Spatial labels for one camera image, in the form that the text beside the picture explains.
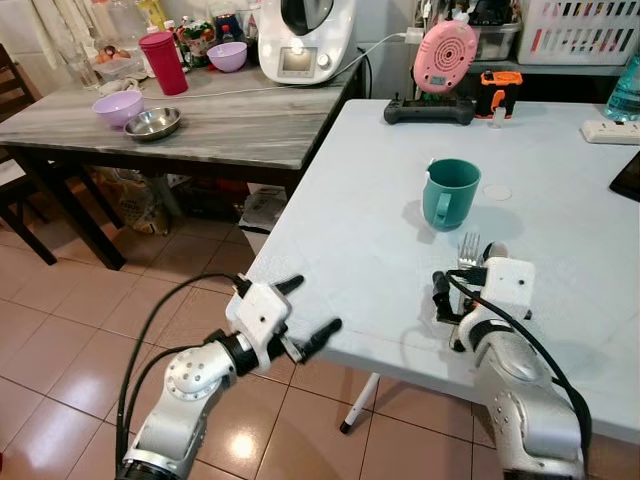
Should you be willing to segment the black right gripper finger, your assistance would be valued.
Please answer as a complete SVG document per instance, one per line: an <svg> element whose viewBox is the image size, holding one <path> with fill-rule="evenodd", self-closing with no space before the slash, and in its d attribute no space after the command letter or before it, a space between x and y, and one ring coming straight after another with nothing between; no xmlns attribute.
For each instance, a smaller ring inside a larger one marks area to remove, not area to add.
<svg viewBox="0 0 640 480"><path fill-rule="evenodd" d="M435 305L435 320L449 325L456 324L456 314L451 303L451 283L445 271L431 275L431 301Z"/></svg>

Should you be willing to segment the silver metal fork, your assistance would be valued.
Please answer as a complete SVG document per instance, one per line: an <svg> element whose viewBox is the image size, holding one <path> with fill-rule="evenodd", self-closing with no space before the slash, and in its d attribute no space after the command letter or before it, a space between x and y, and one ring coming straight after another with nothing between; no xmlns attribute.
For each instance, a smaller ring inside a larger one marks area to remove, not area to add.
<svg viewBox="0 0 640 480"><path fill-rule="evenodd" d="M466 232L458 244L458 269L481 268L484 265L479 233Z"/></svg>

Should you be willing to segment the white table leg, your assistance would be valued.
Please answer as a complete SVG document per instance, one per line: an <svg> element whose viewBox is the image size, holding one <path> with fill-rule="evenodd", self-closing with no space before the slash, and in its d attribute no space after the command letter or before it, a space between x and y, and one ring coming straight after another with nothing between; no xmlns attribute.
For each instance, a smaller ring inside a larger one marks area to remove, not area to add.
<svg viewBox="0 0 640 480"><path fill-rule="evenodd" d="M349 412L346 415L346 419L343 420L339 426L340 433L346 435L351 434L353 428L355 428L358 417L364 412L366 407L369 407L372 403L372 399L376 392L378 392L378 384L381 379L381 375L378 372L371 372L369 379L367 379L364 388L362 388L356 402L349 408Z"/></svg>

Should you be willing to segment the black game controller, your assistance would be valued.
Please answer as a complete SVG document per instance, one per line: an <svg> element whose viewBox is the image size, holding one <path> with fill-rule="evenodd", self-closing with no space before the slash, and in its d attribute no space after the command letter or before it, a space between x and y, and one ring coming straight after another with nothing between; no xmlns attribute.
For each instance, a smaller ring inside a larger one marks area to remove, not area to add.
<svg viewBox="0 0 640 480"><path fill-rule="evenodd" d="M468 125L475 118L475 101L447 95L438 100L397 99L388 102L383 120L398 123L453 123Z"/></svg>

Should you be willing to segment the grey wood-grain table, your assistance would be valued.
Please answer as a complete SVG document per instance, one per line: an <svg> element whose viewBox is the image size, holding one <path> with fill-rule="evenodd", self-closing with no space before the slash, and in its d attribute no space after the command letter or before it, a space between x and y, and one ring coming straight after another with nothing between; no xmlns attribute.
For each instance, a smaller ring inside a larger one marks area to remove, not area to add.
<svg viewBox="0 0 640 480"><path fill-rule="evenodd" d="M165 96L147 82L146 108L180 113L178 131L154 142L131 140L102 122L91 109L99 92L68 87L0 122L0 147L68 216L101 264L118 270L122 253L56 179L50 161L246 180L293 192L344 102L366 95L367 78L353 67L324 83L297 87L279 86L257 68L196 70L180 96Z"/></svg>

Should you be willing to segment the black smartphone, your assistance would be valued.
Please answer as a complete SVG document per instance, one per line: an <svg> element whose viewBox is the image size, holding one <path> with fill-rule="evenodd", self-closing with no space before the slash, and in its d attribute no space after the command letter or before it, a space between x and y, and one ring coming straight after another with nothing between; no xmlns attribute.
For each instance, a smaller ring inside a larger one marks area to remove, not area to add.
<svg viewBox="0 0 640 480"><path fill-rule="evenodd" d="M640 202L640 164L637 156L609 183L609 189L632 201Z"/></svg>

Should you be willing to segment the white power strip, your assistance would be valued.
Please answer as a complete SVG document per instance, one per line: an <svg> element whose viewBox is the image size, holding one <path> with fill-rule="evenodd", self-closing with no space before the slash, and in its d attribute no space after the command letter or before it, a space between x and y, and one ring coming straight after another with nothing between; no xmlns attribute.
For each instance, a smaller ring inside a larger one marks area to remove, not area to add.
<svg viewBox="0 0 640 480"><path fill-rule="evenodd" d="M594 145L639 145L640 128L635 122L584 122L580 132Z"/></svg>

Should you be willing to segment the stainless steel bowl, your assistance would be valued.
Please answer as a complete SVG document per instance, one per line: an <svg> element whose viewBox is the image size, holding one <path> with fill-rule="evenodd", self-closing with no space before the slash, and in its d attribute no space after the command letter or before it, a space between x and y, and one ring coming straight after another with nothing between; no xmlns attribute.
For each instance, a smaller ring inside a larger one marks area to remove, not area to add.
<svg viewBox="0 0 640 480"><path fill-rule="evenodd" d="M132 116L122 127L125 136L138 142L163 140L178 131L182 114L175 108L155 108Z"/></svg>

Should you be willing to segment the pink round speaker device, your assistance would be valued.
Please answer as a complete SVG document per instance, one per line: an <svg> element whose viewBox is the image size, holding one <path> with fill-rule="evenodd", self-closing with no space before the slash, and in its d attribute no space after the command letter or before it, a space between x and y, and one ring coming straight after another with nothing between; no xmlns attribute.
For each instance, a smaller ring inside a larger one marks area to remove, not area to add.
<svg viewBox="0 0 640 480"><path fill-rule="evenodd" d="M413 61L412 78L417 90L448 93L468 73L477 51L477 36L468 14L434 24L422 37Z"/></svg>

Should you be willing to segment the grey plastic storage box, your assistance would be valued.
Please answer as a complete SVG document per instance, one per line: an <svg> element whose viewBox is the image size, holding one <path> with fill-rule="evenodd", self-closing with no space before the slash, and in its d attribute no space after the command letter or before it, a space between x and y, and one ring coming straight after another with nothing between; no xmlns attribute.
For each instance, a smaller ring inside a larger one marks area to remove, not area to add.
<svg viewBox="0 0 640 480"><path fill-rule="evenodd" d="M511 56L516 38L520 36L520 23L508 23L503 26L474 26L477 36L476 61L504 61Z"/></svg>

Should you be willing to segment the white kitchen cooking machine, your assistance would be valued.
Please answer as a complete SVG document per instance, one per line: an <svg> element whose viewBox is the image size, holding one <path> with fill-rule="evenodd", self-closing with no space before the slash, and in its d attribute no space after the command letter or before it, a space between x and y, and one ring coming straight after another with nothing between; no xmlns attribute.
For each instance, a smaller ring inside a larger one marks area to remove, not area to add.
<svg viewBox="0 0 640 480"><path fill-rule="evenodd" d="M317 84L342 70L356 0L261 0L259 64L279 84Z"/></svg>

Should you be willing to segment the red plastic tumbler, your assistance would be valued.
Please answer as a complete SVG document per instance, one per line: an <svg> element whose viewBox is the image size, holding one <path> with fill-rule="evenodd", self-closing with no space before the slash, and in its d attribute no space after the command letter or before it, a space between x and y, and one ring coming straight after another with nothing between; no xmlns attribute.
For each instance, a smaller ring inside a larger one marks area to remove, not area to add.
<svg viewBox="0 0 640 480"><path fill-rule="evenodd" d="M140 49L145 54L152 73L166 96L175 96L188 90L186 73L180 64L174 35L168 31L147 33L140 38Z"/></svg>

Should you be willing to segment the jar with colourful label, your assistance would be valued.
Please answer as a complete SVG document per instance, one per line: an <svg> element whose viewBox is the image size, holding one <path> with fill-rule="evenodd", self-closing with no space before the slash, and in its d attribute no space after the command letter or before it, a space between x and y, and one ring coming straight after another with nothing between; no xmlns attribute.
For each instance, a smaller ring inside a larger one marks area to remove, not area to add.
<svg viewBox="0 0 640 480"><path fill-rule="evenodd" d="M211 67L209 49L215 44L216 36L209 20L184 15L177 29L177 36L182 42L189 68L195 70Z"/></svg>

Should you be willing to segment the glass bowl with eggs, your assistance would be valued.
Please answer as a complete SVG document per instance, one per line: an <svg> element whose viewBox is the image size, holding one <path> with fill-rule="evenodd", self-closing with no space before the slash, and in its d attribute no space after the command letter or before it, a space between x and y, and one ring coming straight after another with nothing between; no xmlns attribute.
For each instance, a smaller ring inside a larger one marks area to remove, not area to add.
<svg viewBox="0 0 640 480"><path fill-rule="evenodd" d="M145 64L128 49L104 45L92 55L91 60L93 70L104 82L137 76L146 77Z"/></svg>

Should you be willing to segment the dark wooden chair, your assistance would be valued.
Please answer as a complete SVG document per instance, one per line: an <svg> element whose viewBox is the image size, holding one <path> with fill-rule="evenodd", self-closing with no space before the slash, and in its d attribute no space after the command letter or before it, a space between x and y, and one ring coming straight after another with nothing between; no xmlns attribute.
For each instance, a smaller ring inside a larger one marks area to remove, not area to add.
<svg viewBox="0 0 640 480"><path fill-rule="evenodd" d="M35 104L35 96L26 78L18 72L18 65L10 58L5 47L0 45L0 122L12 118L32 104ZM54 265L58 262L54 253L40 242L23 220L24 207L27 207L38 220L47 220L46 216L29 202L29 196L37 192L36 184L26 178L26 173L13 156L4 147L0 147L0 220L17 233L47 265Z"/></svg>

